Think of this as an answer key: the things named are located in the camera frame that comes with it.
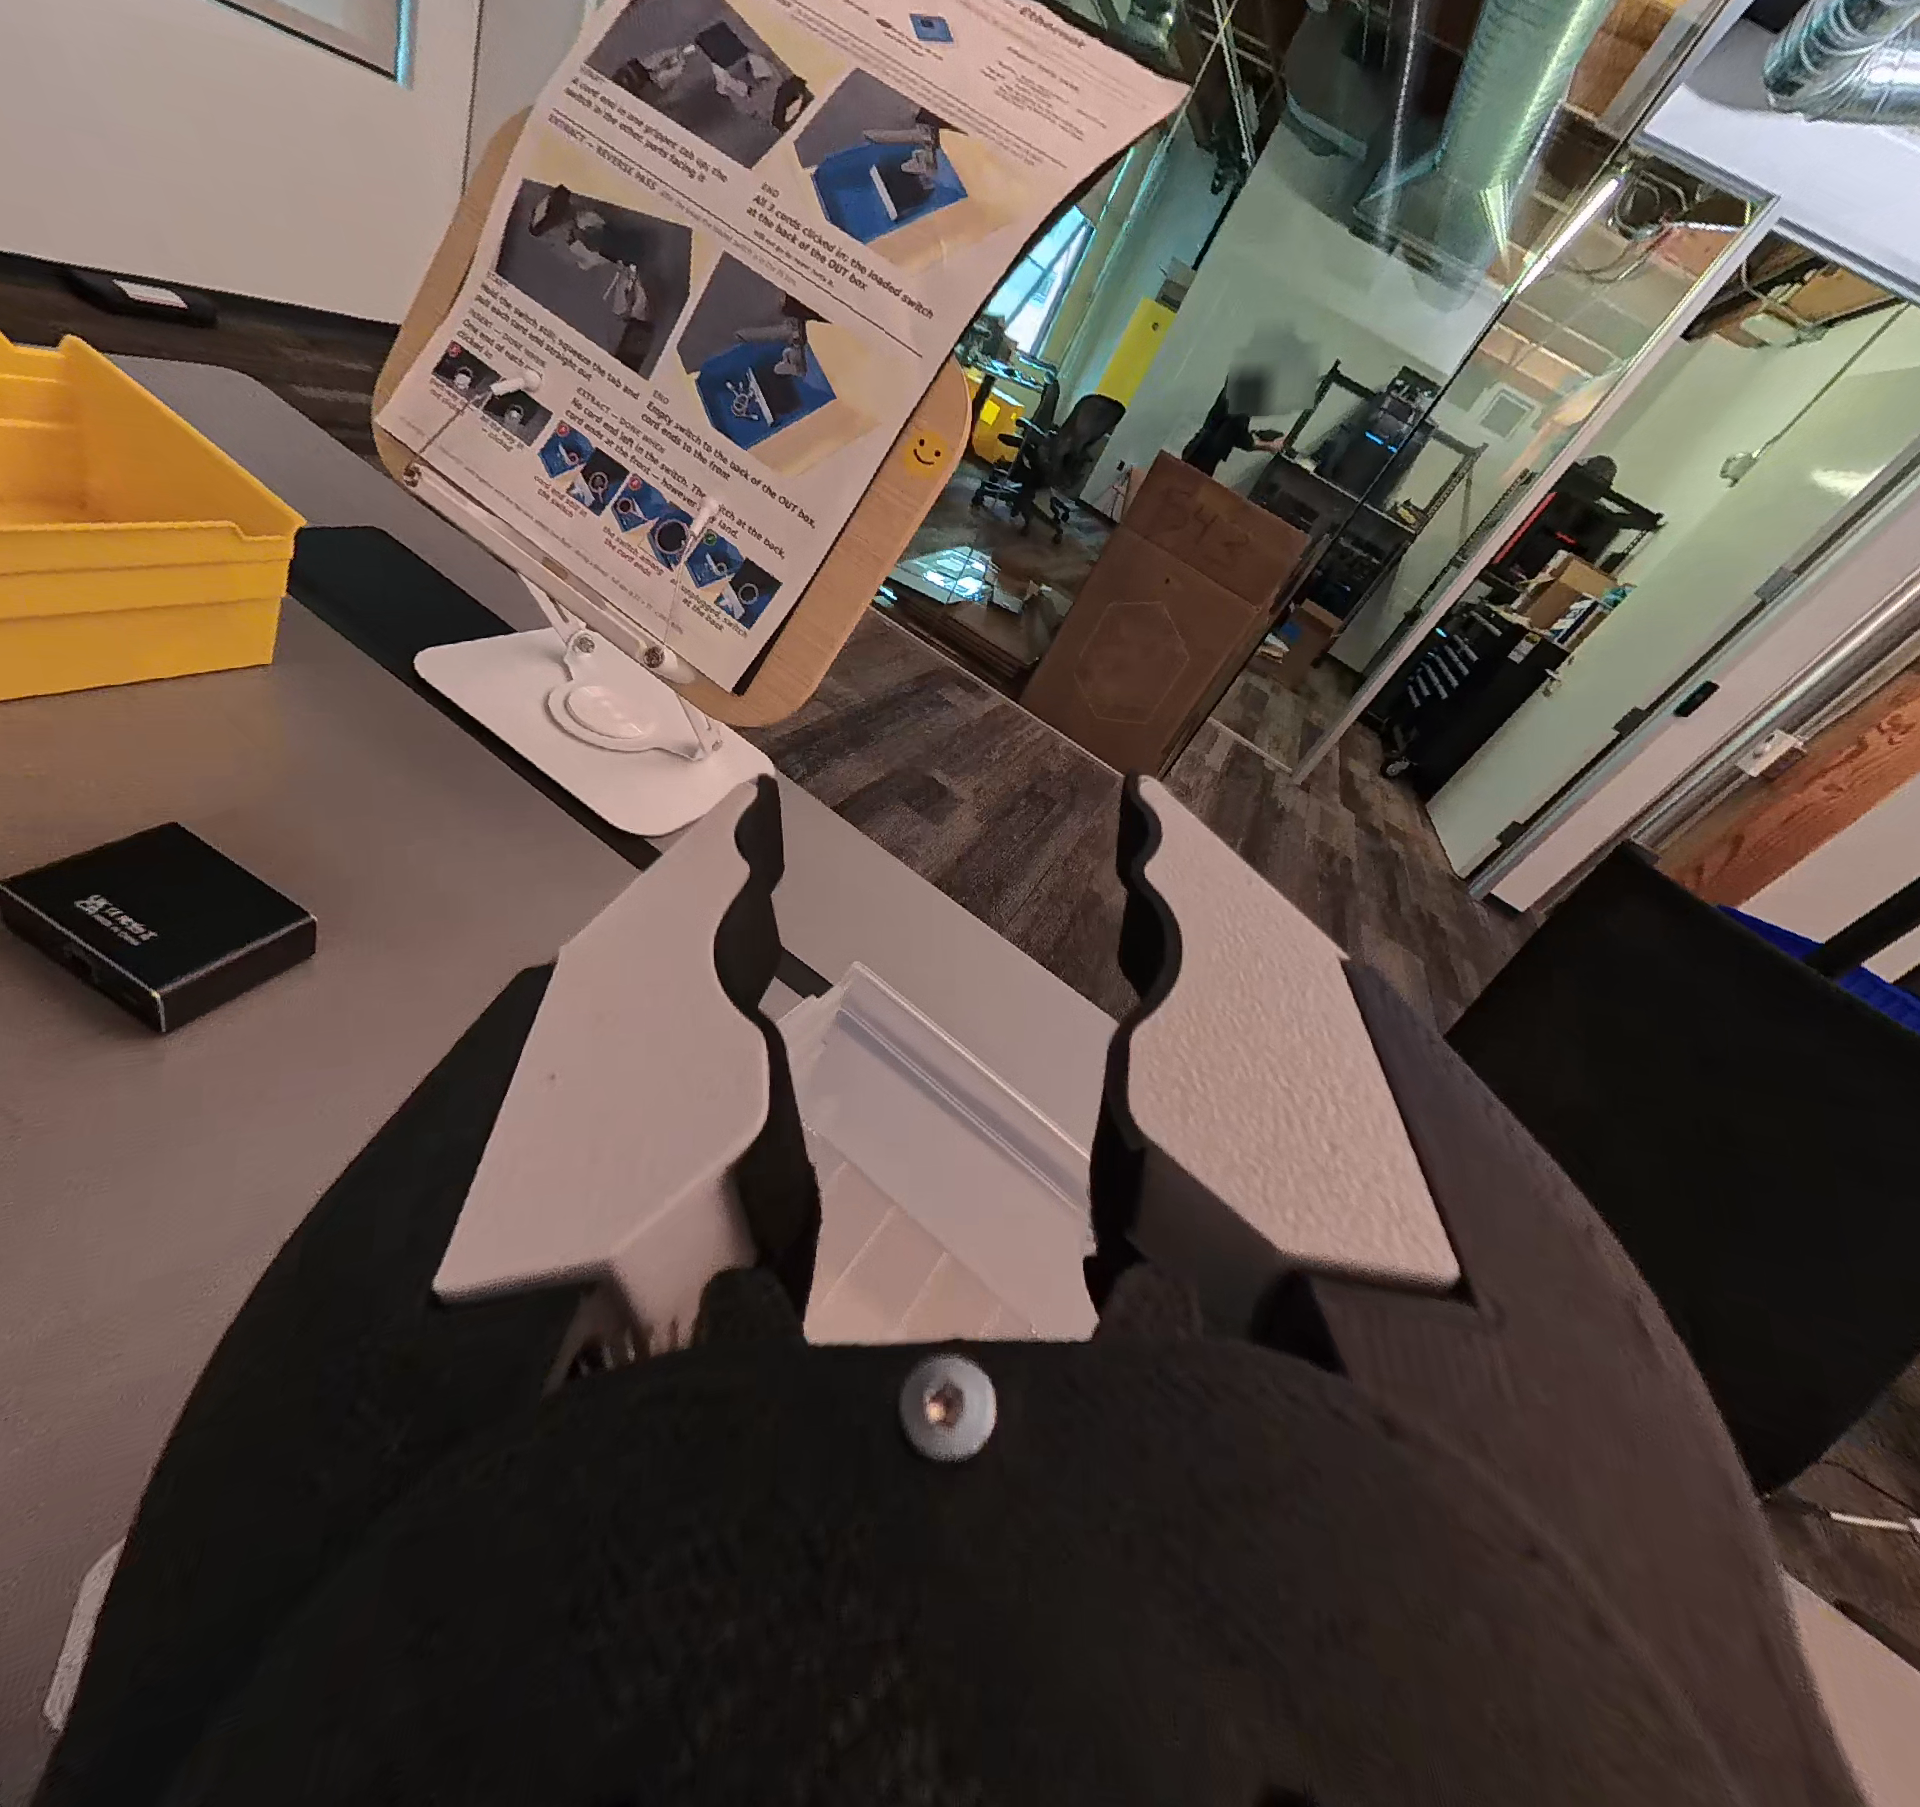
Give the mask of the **black shelf rack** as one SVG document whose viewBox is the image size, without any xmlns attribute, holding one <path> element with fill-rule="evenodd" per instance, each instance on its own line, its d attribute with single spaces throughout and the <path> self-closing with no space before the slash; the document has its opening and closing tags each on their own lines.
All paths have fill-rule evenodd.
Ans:
<svg viewBox="0 0 1920 1807">
<path fill-rule="evenodd" d="M 1251 502 L 1307 533 L 1345 523 L 1358 512 L 1405 533 L 1430 523 L 1486 456 L 1486 444 L 1438 425 L 1434 402 L 1438 385 L 1415 369 L 1394 369 L 1385 389 L 1369 389 L 1334 362 L 1261 461 Z M 1426 446 L 1449 451 L 1452 472 L 1426 499 L 1408 499 L 1405 486 Z"/>
</svg>

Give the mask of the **yellow cabinet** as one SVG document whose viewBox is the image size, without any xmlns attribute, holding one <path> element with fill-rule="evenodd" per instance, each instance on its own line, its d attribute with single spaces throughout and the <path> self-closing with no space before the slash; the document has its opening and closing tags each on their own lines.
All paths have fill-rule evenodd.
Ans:
<svg viewBox="0 0 1920 1807">
<path fill-rule="evenodd" d="M 1169 337 L 1177 322 L 1177 312 L 1161 298 L 1140 302 L 1119 337 L 1098 390 L 1123 407 L 1123 416 L 1104 446 L 1104 467 L 1140 461 L 1140 451 L 1166 446 L 1169 437 L 1169 390 L 1156 359 L 1169 347 Z"/>
</svg>

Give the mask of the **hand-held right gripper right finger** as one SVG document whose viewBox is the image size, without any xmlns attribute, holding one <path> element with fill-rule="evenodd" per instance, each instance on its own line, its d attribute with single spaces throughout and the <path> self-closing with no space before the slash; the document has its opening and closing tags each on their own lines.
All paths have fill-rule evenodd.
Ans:
<svg viewBox="0 0 1920 1807">
<path fill-rule="evenodd" d="M 1096 1119 L 1092 1299 L 1134 1265 L 1202 1306 L 1274 1303 L 1294 1276 L 1452 1294 L 1457 1256 L 1334 938 L 1140 771 L 1114 877 L 1134 1008 Z"/>
</svg>

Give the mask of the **black flat floor object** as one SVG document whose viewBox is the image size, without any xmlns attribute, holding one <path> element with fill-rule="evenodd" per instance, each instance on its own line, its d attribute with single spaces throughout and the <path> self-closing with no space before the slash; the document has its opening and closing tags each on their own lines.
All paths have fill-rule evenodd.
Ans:
<svg viewBox="0 0 1920 1807">
<path fill-rule="evenodd" d="M 189 327 L 216 327 L 219 309 L 213 298 L 153 281 L 111 276 L 84 265 L 56 265 L 58 282 L 65 282 L 87 309 L 98 309 L 117 317 L 136 322 L 171 322 Z"/>
</svg>

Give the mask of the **white document stand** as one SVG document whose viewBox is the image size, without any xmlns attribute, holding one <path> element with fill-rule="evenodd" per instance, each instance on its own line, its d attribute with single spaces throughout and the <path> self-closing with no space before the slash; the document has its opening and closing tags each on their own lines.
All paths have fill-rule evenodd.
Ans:
<svg viewBox="0 0 1920 1807">
<path fill-rule="evenodd" d="M 552 597 L 536 601 L 541 628 L 428 646 L 417 675 L 594 817 L 624 834 L 680 834 L 773 771 L 682 694 L 682 663 L 659 643 L 632 658 Z"/>
</svg>

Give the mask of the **wooden document board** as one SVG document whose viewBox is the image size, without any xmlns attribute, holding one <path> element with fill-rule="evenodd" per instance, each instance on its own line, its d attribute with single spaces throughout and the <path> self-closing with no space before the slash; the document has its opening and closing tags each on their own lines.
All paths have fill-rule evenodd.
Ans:
<svg viewBox="0 0 1920 1807">
<path fill-rule="evenodd" d="M 428 479 L 411 472 L 417 456 L 396 432 L 387 432 L 381 416 L 399 390 L 404 369 L 428 353 L 429 337 L 456 303 L 456 293 L 480 249 L 494 192 L 506 173 L 528 115 L 528 108 L 513 113 L 494 132 L 477 168 L 469 173 L 462 204 L 417 287 L 417 298 L 399 326 L 392 353 L 381 362 L 369 400 L 369 432 L 381 466 L 396 481 L 411 488 L 421 502 L 428 502 L 452 523 L 459 522 L 456 502 L 428 495 Z M 899 430 L 899 439 L 887 446 L 849 523 L 829 549 L 829 558 L 823 563 L 794 611 L 782 618 L 777 641 L 758 658 L 757 678 L 740 680 L 737 693 L 723 693 L 705 675 L 694 670 L 689 660 L 680 653 L 680 641 L 631 635 L 620 628 L 613 634 L 613 646 L 625 650 L 643 675 L 659 678 L 664 687 L 676 687 L 694 710 L 734 729 L 788 719 L 814 694 L 843 643 L 856 628 L 859 614 L 871 607 L 879 585 L 887 577 L 887 571 L 907 552 L 909 540 L 949 486 L 949 479 L 935 481 L 907 477 L 899 461 L 903 439 L 916 425 L 941 432 L 952 444 L 954 467 L 962 423 L 970 421 L 970 411 L 971 408 L 964 376 L 954 359 L 943 359 L 909 423 Z"/>
</svg>

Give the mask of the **brown cardboard box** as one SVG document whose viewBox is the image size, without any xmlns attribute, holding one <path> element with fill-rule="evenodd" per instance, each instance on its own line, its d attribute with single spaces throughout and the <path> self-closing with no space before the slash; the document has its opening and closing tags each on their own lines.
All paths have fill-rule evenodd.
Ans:
<svg viewBox="0 0 1920 1807">
<path fill-rule="evenodd" d="M 1022 687 L 1114 771 L 1166 776 L 1307 555 L 1307 534 L 1175 456 L 1156 456 Z"/>
</svg>

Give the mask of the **blue plastic bin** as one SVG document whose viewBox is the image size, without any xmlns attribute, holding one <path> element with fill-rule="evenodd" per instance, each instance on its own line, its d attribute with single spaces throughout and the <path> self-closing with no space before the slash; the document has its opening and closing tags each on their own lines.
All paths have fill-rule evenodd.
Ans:
<svg viewBox="0 0 1920 1807">
<path fill-rule="evenodd" d="M 1819 951 L 1819 945 L 1798 929 L 1780 929 L 1778 923 L 1767 923 L 1753 911 L 1743 911 L 1743 910 L 1722 910 L 1726 919 L 1736 919 L 1743 929 L 1757 933 L 1758 940 L 1767 940 L 1768 947 L 1778 947 L 1780 955 L 1794 957 L 1794 961 L 1810 961 L 1810 955 Z M 1870 969 L 1851 969 L 1846 975 L 1835 978 L 1835 986 L 1859 1000 L 1865 1008 L 1879 1011 L 1886 1021 L 1905 1029 L 1918 1035 L 1920 1029 L 1920 1004 L 1918 1004 L 1918 993 L 1905 988 L 1902 981 L 1888 981 L 1881 975 L 1874 975 Z"/>
</svg>

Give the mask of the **black mesh office chair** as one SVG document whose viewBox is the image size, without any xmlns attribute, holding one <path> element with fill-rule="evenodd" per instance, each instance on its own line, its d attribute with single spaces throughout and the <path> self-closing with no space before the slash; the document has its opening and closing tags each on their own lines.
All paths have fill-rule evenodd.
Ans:
<svg viewBox="0 0 1920 1807">
<path fill-rule="evenodd" d="M 1022 421 L 1013 432 L 997 437 L 1002 446 L 1013 451 L 1013 461 L 990 472 L 971 488 L 970 512 L 978 512 L 987 499 L 997 499 L 1002 502 L 1007 517 L 1022 533 L 1028 533 L 1028 517 L 1034 502 L 1047 499 L 1054 544 L 1061 544 L 1070 522 L 1070 499 L 1079 494 L 1079 481 L 1092 477 L 1098 456 L 1104 451 L 1123 416 L 1126 416 L 1126 402 L 1112 394 L 1085 394 L 1057 425 L 1039 425 L 1034 421 Z"/>
</svg>

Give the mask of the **black ethernet switch box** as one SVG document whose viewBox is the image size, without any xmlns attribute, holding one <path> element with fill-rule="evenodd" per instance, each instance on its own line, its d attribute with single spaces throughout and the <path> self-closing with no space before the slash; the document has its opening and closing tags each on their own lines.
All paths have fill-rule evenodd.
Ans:
<svg viewBox="0 0 1920 1807">
<path fill-rule="evenodd" d="M 178 820 L 5 877 L 5 927 L 153 1035 L 319 951 L 301 901 Z"/>
</svg>

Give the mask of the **yellow plastic bin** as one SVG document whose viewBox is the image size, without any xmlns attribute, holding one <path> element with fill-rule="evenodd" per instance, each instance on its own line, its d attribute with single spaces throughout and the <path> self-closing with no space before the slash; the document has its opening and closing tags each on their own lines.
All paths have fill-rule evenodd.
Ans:
<svg viewBox="0 0 1920 1807">
<path fill-rule="evenodd" d="M 5 339 L 8 703 L 268 663 L 298 533 L 84 339 Z"/>
</svg>

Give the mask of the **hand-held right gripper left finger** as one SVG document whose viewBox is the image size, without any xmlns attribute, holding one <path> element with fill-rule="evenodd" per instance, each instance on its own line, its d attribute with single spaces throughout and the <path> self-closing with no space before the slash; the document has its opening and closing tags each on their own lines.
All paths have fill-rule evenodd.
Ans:
<svg viewBox="0 0 1920 1807">
<path fill-rule="evenodd" d="M 780 965 L 780 790 L 734 788 L 547 981 L 435 1294 L 613 1287 L 697 1312 L 727 1270 L 808 1306 L 823 1194 L 762 996 Z"/>
</svg>

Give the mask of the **printed instruction poster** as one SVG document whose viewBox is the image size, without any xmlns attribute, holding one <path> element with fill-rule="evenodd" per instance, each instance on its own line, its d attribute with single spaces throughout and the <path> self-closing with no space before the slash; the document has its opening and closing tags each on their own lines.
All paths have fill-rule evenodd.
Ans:
<svg viewBox="0 0 1920 1807">
<path fill-rule="evenodd" d="M 1177 99 L 1050 0 L 605 0 L 379 430 L 737 687 L 990 293 Z"/>
</svg>

